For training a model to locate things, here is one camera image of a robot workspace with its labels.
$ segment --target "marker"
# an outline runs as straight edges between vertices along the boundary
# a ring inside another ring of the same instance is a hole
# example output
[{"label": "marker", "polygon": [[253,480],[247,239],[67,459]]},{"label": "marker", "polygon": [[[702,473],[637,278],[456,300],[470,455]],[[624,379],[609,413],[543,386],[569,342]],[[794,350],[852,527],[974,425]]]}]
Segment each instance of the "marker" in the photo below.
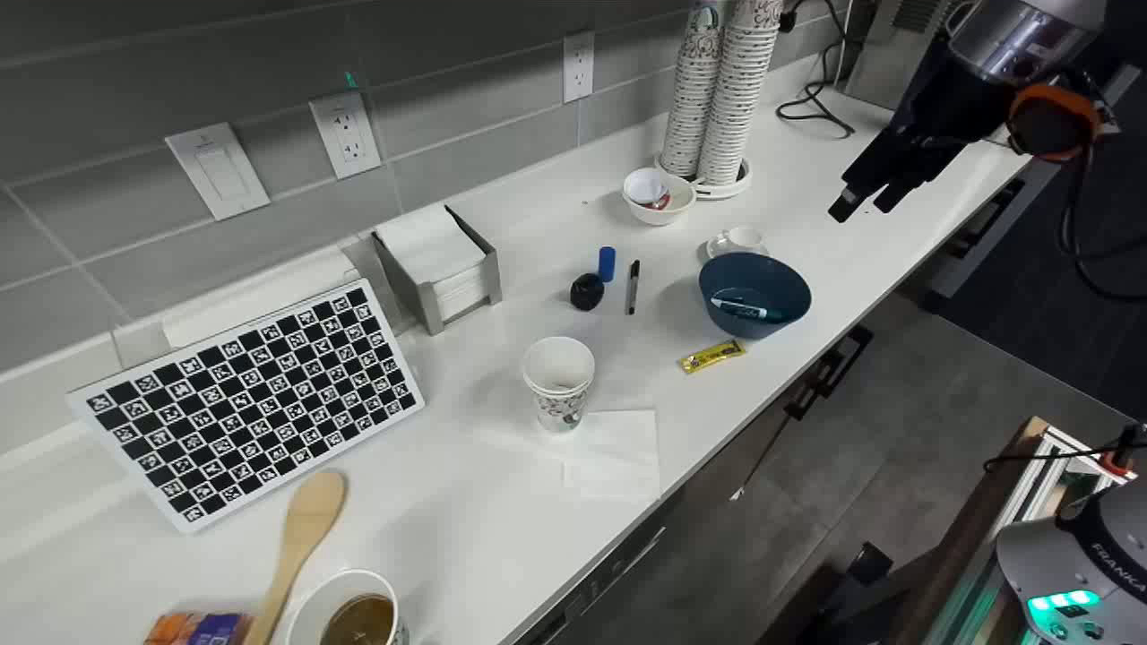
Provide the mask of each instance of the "marker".
[{"label": "marker", "polygon": [[637,278],[643,278],[643,260],[630,265],[630,293],[624,300],[624,313],[635,317],[637,313]]}]

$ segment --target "light switch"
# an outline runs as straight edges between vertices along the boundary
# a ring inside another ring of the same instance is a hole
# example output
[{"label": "light switch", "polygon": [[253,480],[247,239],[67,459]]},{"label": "light switch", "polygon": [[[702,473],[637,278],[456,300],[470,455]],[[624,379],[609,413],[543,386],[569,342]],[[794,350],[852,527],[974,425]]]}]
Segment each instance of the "light switch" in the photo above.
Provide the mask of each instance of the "light switch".
[{"label": "light switch", "polygon": [[168,148],[215,219],[268,203],[247,151],[227,122],[175,133]]}]

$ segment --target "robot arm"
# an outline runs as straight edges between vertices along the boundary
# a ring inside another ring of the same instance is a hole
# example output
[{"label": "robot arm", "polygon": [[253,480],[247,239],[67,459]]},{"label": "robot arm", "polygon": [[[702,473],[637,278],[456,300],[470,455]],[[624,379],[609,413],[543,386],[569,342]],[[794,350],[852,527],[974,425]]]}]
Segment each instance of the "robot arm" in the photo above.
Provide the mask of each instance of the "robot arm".
[{"label": "robot arm", "polygon": [[893,122],[846,168],[846,189],[827,213],[846,221],[867,197],[893,213],[1091,44],[1147,63],[1145,31],[1145,0],[978,0],[930,44]]}]

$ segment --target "electrical outlet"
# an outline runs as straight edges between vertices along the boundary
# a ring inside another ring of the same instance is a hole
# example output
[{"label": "electrical outlet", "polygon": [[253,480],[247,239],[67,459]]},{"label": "electrical outlet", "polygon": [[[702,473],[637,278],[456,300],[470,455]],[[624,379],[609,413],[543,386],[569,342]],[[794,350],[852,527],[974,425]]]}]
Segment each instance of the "electrical outlet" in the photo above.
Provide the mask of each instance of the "electrical outlet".
[{"label": "electrical outlet", "polygon": [[247,151],[227,122],[164,137],[164,142],[215,219],[268,203]]},{"label": "electrical outlet", "polygon": [[360,177],[384,161],[360,92],[313,102],[313,118],[318,127],[334,177]]},{"label": "electrical outlet", "polygon": [[566,102],[580,102],[597,91],[597,31],[564,39]]}]

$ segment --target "dark blue bowl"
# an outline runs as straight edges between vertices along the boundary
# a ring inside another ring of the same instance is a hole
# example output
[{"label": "dark blue bowl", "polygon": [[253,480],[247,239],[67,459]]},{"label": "dark blue bowl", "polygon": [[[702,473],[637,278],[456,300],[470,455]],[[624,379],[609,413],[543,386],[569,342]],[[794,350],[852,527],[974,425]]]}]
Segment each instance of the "dark blue bowl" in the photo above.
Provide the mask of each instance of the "dark blue bowl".
[{"label": "dark blue bowl", "polygon": [[760,342],[814,303],[805,277],[765,253],[718,253],[702,265],[698,285],[709,319],[744,342]]}]

